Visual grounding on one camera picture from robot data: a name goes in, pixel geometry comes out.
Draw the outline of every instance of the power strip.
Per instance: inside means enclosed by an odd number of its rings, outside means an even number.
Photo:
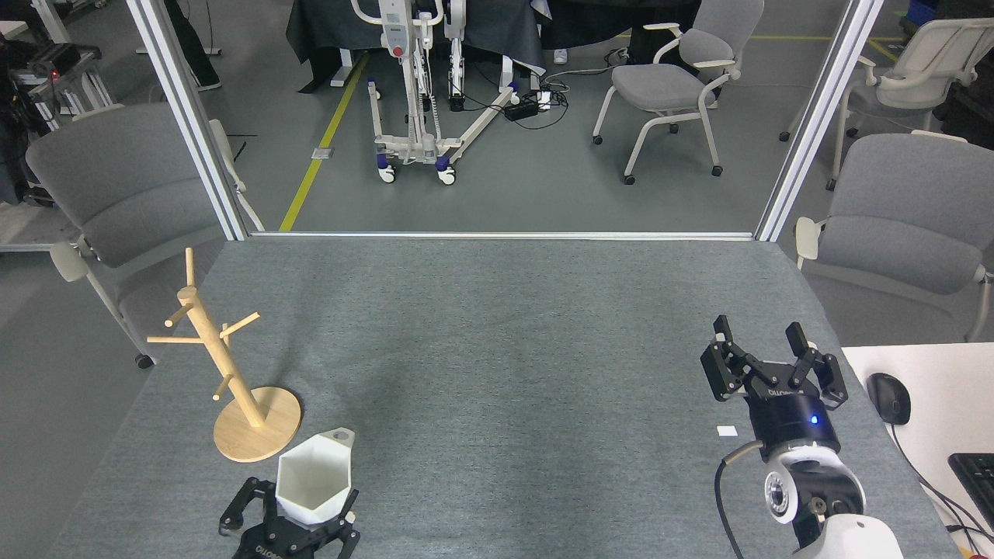
[[[538,113],[539,104],[534,99],[523,99],[518,104],[512,104],[504,107],[504,116],[506,116],[508,120],[521,120],[522,118],[535,116]]]

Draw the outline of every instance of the round wooden base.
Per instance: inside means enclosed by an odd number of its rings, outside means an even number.
[[[235,462],[258,462],[271,457],[293,439],[300,427],[300,402],[293,393],[262,386],[252,389],[251,394],[265,417],[261,427],[249,424],[237,400],[225,406],[214,424],[214,444]]]

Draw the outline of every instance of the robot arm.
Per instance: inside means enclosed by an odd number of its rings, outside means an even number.
[[[792,557],[902,559],[891,529],[863,514],[863,488],[837,454],[841,445],[828,410],[848,395],[835,356],[808,343],[797,322],[786,330],[793,364],[765,362],[744,352],[724,315],[714,327],[715,339],[701,364],[716,400],[745,390],[752,430],[768,466],[766,506],[777,522],[792,524],[799,544]],[[817,386],[808,379],[811,372]]]

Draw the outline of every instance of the computer mouse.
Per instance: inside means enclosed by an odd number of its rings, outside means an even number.
[[[887,373],[874,373],[867,379],[867,394],[880,419],[892,425],[906,425],[911,418],[911,395],[904,384]]]

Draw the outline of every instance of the chair armrest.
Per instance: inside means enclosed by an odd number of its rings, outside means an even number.
[[[670,33],[674,37],[680,37],[683,33],[680,31],[679,23],[650,23],[642,26],[642,29],[646,31],[662,31],[664,29],[670,30]]]
[[[702,62],[696,62],[692,64],[694,68],[702,70],[704,68],[721,68],[722,66],[734,66],[736,61],[734,60],[706,60]]]
[[[863,65],[863,70],[866,73],[866,84],[867,86],[875,86],[880,79],[873,75],[873,69],[877,67],[874,62],[864,56],[856,59],[856,62]]]
[[[824,221],[815,223],[811,218],[798,218],[794,226],[794,247],[797,249],[797,269],[805,260],[818,260],[818,237]]]
[[[221,121],[216,118],[211,119],[210,125],[211,133],[214,135],[214,141],[218,144],[218,149],[221,150],[221,159],[225,163],[228,174],[235,181],[235,187],[238,191],[245,192],[246,183],[242,182],[242,177],[235,170],[235,156],[232,154],[232,145],[228,142],[228,135],[225,133],[225,128],[221,125]]]
[[[951,140],[959,141],[959,142],[963,142],[963,143],[969,143],[968,141],[966,141],[966,138],[961,138],[959,136],[950,136],[949,134],[943,134],[941,132],[932,132],[930,130],[919,130],[919,129],[916,128],[916,129],[914,129],[914,130],[911,131],[911,134],[919,135],[919,136],[935,136],[937,138],[945,138],[945,139],[951,139]]]
[[[59,274],[66,281],[76,281],[85,278],[89,274],[89,266],[73,245],[66,241],[55,243],[49,249],[52,262],[59,270]]]

